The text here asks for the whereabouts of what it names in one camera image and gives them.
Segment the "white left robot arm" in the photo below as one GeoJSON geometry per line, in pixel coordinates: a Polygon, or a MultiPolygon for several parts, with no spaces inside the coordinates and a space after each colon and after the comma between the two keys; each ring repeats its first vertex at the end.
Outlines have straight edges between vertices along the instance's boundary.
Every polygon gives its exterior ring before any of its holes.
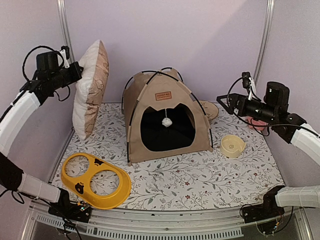
{"type": "Polygon", "coordinates": [[[63,216],[74,213],[74,205],[62,198],[60,188],[24,173],[8,155],[18,133],[29,117],[60,88],[82,78],[84,68],[77,61],[69,63],[67,50],[51,50],[36,56],[36,70],[0,118],[0,184],[9,191],[55,203],[63,216]]]}

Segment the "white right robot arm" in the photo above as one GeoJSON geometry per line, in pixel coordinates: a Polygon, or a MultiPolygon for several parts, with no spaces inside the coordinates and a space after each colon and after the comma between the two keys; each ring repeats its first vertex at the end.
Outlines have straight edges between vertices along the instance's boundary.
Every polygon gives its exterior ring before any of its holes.
{"type": "MultiPolygon", "coordinates": [[[[279,82],[269,81],[263,100],[257,98],[252,84],[244,85],[247,95],[228,92],[216,98],[217,102],[237,118],[251,117],[266,123],[288,144],[305,152],[317,164],[320,162],[320,135],[296,113],[288,112],[290,90],[279,82]]],[[[274,187],[265,194],[270,199],[259,206],[262,218],[269,218],[278,207],[319,208],[320,187],[274,187]]]]}

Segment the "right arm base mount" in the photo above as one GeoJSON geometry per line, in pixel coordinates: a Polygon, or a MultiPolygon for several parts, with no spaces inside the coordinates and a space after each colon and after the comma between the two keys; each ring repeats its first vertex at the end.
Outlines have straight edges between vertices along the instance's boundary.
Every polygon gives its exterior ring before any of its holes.
{"type": "Polygon", "coordinates": [[[252,223],[283,215],[285,210],[277,205],[276,194],[284,187],[284,185],[278,185],[267,191],[263,195],[261,204],[243,205],[239,210],[239,214],[244,219],[244,222],[252,223]]]}

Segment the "white fluffy cushion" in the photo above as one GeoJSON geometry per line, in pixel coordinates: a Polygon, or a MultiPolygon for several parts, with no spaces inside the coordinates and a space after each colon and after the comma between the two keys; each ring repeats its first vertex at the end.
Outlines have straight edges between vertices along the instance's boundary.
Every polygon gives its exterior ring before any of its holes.
{"type": "Polygon", "coordinates": [[[72,124],[81,140],[86,140],[95,127],[109,77],[109,60],[105,46],[96,40],[78,61],[83,68],[75,83],[72,124]]]}

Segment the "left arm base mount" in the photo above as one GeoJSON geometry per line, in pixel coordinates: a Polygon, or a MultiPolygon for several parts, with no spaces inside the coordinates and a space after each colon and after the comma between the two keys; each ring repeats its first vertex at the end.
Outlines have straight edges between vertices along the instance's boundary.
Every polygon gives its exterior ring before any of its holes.
{"type": "Polygon", "coordinates": [[[67,190],[59,188],[60,195],[57,202],[50,202],[48,213],[68,220],[88,223],[92,208],[84,201],[72,202],[67,190]]]}

